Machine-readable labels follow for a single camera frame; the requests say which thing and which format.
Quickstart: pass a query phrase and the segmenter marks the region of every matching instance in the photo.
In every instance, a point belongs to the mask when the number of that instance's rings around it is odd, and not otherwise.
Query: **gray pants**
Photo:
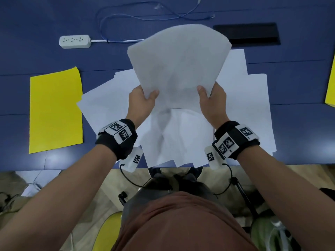
[[[192,173],[189,173],[184,177],[179,175],[175,175],[174,177],[179,183],[179,191],[200,196],[219,204],[217,197],[212,193],[212,191],[204,183],[198,182]],[[170,185],[168,178],[160,173],[156,173],[145,188],[142,188],[136,193],[136,195],[126,202],[122,212],[121,224],[127,220],[130,214],[136,212],[136,210],[141,210],[143,205],[147,202],[172,193],[174,193],[174,191],[172,190],[172,186]]]

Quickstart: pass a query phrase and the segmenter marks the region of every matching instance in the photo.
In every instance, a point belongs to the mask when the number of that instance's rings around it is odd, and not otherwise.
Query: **brown shirt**
[[[225,209],[201,197],[176,192],[149,202],[120,229],[112,250],[256,251]]]

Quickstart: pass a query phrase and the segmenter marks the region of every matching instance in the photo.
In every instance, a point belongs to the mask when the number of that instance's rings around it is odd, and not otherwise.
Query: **foot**
[[[150,167],[148,168],[150,177],[153,178],[155,176],[156,173],[162,173],[161,169],[159,167]]]
[[[198,167],[198,168],[194,168],[194,167],[191,167],[190,170],[187,172],[186,175],[188,175],[189,173],[192,173],[194,175],[194,177],[196,179],[198,179],[198,177],[200,176],[200,174],[202,173],[202,166],[201,167]]]

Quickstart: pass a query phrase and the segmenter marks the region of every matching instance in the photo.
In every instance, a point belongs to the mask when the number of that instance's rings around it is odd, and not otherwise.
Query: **blue table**
[[[83,92],[131,69],[128,44],[95,43],[64,50],[61,35],[89,34],[100,39],[95,13],[105,6],[138,0],[1,0],[0,1],[0,170],[65,169],[88,152],[95,135],[83,118],[84,143],[28,154],[29,78],[77,66]],[[179,13],[197,0],[157,0]],[[111,8],[102,15],[127,13],[169,18],[161,8]],[[245,48],[249,74],[266,73],[277,152],[286,164],[335,163],[335,108],[323,104],[335,47],[334,0],[202,0],[192,18],[215,14],[216,24],[276,22],[281,45]],[[181,19],[107,20],[108,38],[146,38]]]

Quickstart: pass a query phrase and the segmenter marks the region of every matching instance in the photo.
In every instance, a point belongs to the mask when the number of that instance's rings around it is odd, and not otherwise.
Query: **yellow card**
[[[77,67],[30,78],[29,153],[83,143]]]
[[[333,60],[332,70],[329,76],[329,83],[325,103],[335,107],[335,56]]]

